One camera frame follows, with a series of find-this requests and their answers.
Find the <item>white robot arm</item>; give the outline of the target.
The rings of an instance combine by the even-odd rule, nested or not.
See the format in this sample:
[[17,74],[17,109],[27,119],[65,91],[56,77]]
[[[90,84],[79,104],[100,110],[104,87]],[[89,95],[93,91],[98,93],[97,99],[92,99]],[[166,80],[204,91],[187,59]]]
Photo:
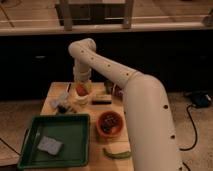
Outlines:
[[93,70],[123,90],[123,106],[134,171],[181,171],[174,122],[163,84],[155,77],[96,53],[87,38],[71,43],[76,81],[87,81]]

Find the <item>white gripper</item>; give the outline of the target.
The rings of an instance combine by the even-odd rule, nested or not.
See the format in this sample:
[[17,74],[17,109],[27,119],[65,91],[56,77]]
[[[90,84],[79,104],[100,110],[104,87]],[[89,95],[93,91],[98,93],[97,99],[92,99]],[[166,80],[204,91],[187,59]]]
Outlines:
[[73,67],[74,82],[81,84],[88,92],[91,91],[91,69],[86,68],[85,70],[80,70],[76,66]]

